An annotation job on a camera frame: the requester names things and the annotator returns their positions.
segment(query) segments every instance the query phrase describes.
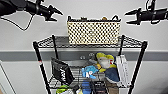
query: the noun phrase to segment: white wall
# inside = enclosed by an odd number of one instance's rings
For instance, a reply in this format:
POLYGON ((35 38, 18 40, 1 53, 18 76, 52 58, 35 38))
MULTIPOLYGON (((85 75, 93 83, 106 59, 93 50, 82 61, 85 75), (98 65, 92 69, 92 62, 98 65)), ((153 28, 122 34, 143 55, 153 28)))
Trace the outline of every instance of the white wall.
MULTIPOLYGON (((72 18, 88 17, 101 19, 106 16, 111 19, 117 14, 121 19, 120 34, 138 40, 149 41, 148 51, 168 51, 168 21, 161 21, 157 25, 151 25, 150 22, 142 22, 140 26, 127 25, 126 21, 135 20, 134 16, 124 16, 124 14, 133 9, 145 10, 147 0, 45 0, 42 3, 45 6, 52 4, 57 7, 64 15, 54 14, 53 17, 58 22, 45 22, 43 17, 35 16, 29 29, 25 32, 18 29, 9 22, 0 20, 0 51, 34 51, 32 42, 42 40, 55 35, 68 35, 67 16, 72 18)), ((157 0, 156 9, 168 8, 167 0, 157 0)), ((26 12, 17 12, 12 15, 4 16, 25 28, 30 19, 26 12)))
MULTIPOLYGON (((50 62, 43 63, 47 77, 50 78, 50 62)), ((130 77, 133 74, 135 63, 136 61, 128 62, 130 77)), ((143 61, 132 94, 167 94, 167 66, 167 61, 143 61)), ((47 93, 37 61, 3 62, 3 67, 17 94, 47 93)), ((127 89, 120 89, 120 94, 127 94, 127 89)))

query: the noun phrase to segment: storage basket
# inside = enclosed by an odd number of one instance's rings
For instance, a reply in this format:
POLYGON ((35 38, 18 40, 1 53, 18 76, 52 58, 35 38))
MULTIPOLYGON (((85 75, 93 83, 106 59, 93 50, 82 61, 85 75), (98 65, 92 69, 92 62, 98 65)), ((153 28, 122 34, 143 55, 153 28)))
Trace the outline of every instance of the storage basket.
POLYGON ((70 44, 116 44, 118 42, 120 21, 118 16, 112 20, 80 20, 68 16, 67 26, 70 44))

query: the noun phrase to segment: black and white basket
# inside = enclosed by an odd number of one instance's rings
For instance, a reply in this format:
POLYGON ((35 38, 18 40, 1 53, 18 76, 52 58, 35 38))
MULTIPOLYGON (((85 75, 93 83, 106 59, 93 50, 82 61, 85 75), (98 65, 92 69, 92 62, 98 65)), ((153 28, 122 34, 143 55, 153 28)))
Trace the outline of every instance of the black and white basket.
POLYGON ((116 44, 120 30, 118 16, 112 20, 80 20, 68 17, 67 26, 70 44, 116 44))

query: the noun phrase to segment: chrome wire shelf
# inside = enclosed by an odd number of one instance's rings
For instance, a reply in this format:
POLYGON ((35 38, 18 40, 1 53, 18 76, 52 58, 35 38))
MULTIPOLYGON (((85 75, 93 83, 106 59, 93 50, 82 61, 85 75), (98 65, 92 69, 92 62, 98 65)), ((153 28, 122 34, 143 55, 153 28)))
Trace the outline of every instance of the chrome wire shelf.
POLYGON ((87 88, 92 89, 90 86, 82 86, 82 83, 83 82, 93 83, 94 81, 103 81, 105 83, 105 86, 102 86, 101 88, 129 88, 129 87, 118 87, 116 84, 112 84, 112 83, 107 84, 106 79, 104 78, 105 74, 103 72, 94 73, 93 76, 95 76, 96 79, 82 77, 81 68, 82 68, 81 66, 70 66, 71 72, 75 79, 69 85, 69 87, 61 88, 60 87, 62 85, 61 82, 56 80, 54 76, 52 76, 50 80, 48 81, 49 88, 50 89, 75 89, 76 86, 79 86, 79 88, 82 88, 82 89, 87 89, 87 88))
MULTIPOLYGON (((118 37, 116 44, 69 44, 68 36, 54 36, 56 48, 120 48, 121 36, 118 37)), ((49 37, 37 42, 38 48, 54 48, 53 38, 49 37)), ((142 42, 130 37, 124 37, 122 48, 141 48, 142 42)))

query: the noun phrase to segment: black bag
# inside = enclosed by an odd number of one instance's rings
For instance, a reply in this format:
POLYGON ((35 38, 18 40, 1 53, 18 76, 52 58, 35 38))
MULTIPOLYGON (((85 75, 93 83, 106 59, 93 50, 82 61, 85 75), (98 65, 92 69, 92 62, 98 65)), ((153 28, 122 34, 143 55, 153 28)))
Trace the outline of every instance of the black bag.
POLYGON ((68 64, 55 58, 51 58, 51 64, 54 78, 59 80, 62 84, 70 85, 75 78, 68 64))

